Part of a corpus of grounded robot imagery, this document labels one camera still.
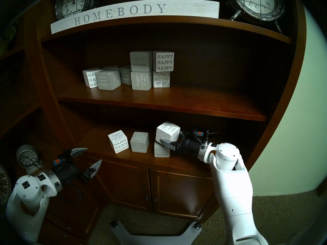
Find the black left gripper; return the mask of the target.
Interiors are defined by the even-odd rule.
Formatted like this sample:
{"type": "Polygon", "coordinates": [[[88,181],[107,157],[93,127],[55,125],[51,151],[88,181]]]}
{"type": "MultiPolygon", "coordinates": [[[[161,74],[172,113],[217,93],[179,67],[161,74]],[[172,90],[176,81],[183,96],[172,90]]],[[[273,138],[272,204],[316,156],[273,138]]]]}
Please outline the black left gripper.
{"type": "Polygon", "coordinates": [[[87,150],[88,148],[73,148],[71,150],[65,150],[58,155],[58,159],[61,161],[58,164],[58,179],[62,187],[77,178],[86,183],[96,175],[100,169],[102,159],[86,169],[85,172],[81,172],[73,162],[73,158],[83,154],[87,150]]]}

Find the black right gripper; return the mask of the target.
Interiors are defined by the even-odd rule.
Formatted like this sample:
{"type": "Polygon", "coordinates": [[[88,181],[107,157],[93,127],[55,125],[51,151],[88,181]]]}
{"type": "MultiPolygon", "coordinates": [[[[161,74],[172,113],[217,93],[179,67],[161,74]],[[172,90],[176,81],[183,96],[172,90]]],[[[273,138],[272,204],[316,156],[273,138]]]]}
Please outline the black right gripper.
{"type": "Polygon", "coordinates": [[[187,136],[186,130],[179,131],[177,141],[161,139],[160,143],[179,154],[199,154],[201,147],[201,144],[198,141],[187,136]]]}

